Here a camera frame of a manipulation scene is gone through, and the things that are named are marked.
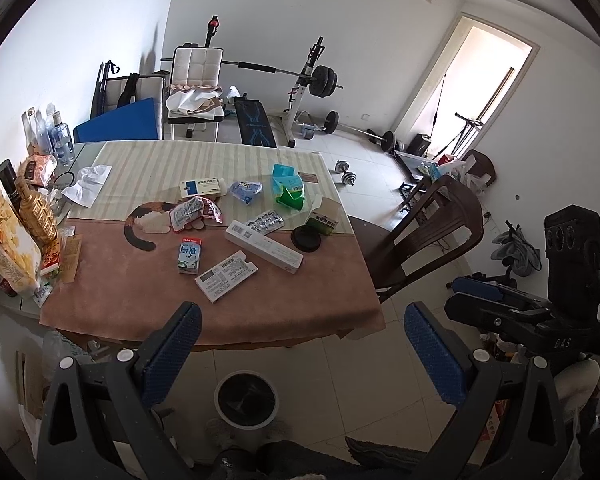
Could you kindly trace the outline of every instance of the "doorway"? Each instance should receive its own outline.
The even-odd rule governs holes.
[[[538,47],[461,16],[395,129],[407,145],[428,136],[425,156],[462,157],[485,134],[520,83]]]

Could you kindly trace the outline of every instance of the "shoe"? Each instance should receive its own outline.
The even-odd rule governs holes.
[[[264,440],[266,443],[280,442],[281,440],[291,440],[291,426],[284,420],[275,418],[265,428]]]
[[[221,418],[212,418],[205,425],[206,439],[221,450],[236,446],[234,428]]]

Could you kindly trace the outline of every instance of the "dumbbell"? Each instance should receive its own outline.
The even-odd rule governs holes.
[[[356,183],[356,174],[349,171],[349,163],[346,160],[338,160],[335,171],[342,174],[340,180],[345,186],[353,186]]]

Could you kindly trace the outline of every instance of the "speaker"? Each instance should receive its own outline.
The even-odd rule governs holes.
[[[407,153],[416,156],[423,156],[430,144],[431,137],[429,137],[427,134],[417,134],[407,146]]]

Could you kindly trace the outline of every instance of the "potato chip bag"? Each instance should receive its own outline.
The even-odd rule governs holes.
[[[13,290],[30,296],[40,286],[40,248],[11,208],[0,188],[0,275]]]

